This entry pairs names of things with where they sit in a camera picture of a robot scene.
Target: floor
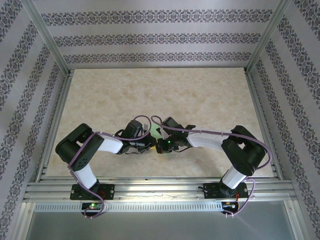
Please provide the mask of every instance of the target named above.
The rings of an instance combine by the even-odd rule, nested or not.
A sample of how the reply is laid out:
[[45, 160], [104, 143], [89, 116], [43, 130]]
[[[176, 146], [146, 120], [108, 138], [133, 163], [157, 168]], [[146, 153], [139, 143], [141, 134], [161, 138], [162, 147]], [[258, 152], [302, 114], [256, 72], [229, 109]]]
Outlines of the floor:
[[[226, 132], [243, 125], [263, 139], [242, 68], [77, 69], [54, 147], [81, 123], [112, 134], [137, 115]], [[90, 166], [98, 177], [222, 177], [231, 163], [222, 151], [195, 147], [167, 155], [98, 151]], [[70, 176], [54, 151], [46, 175]], [[273, 177], [271, 166], [255, 176]]]

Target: wall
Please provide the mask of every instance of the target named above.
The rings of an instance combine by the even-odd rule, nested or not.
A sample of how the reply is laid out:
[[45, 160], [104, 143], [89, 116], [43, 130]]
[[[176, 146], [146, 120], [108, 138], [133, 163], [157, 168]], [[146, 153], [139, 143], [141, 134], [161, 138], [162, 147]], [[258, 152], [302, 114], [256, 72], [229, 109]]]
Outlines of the wall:
[[0, 0], [0, 239], [12, 234], [64, 76], [18, 0]]
[[279, 0], [37, 0], [70, 69], [245, 67]]
[[319, 2], [290, 3], [251, 75], [311, 239], [320, 239]]

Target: beige floor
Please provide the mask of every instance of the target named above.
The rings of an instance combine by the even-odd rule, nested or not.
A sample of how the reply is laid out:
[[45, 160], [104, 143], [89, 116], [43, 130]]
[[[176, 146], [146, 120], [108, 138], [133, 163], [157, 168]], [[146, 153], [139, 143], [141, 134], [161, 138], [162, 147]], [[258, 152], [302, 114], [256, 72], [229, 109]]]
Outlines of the beige floor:
[[[243, 125], [262, 134], [242, 68], [78, 69], [75, 71], [54, 147], [81, 123], [115, 133], [137, 115], [171, 116], [183, 126], [230, 131]], [[90, 162], [99, 177], [221, 177], [231, 166], [218, 150], [116, 155], [97, 152]], [[52, 151], [47, 176], [70, 176]], [[273, 176], [271, 166], [255, 173]]]

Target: wallpaper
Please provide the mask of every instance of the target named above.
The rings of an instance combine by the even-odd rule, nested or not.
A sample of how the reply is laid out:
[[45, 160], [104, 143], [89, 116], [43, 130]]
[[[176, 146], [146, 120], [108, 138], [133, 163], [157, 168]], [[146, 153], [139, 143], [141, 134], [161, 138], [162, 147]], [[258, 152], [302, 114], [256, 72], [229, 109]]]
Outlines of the wallpaper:
[[64, 76], [24, 7], [0, 1], [0, 239], [10, 239]]
[[70, 69], [245, 67], [278, 0], [37, 0]]
[[291, 2], [251, 75], [311, 239], [320, 239], [319, 13], [314, 0]]

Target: enclosure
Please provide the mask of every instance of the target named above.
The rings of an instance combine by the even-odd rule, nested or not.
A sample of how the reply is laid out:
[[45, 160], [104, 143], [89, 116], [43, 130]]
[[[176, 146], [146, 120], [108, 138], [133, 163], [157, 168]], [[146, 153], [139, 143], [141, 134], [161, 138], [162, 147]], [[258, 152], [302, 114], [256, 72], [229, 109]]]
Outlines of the enclosure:
[[[0, 22], [1, 239], [320, 239], [319, 0], [1, 0]], [[97, 156], [114, 200], [106, 226], [82, 219], [57, 142], [80, 122], [114, 133], [139, 114], [253, 131], [274, 159], [247, 209], [215, 210], [198, 186], [230, 163], [191, 149]], [[235, 231], [219, 235], [224, 224]]]

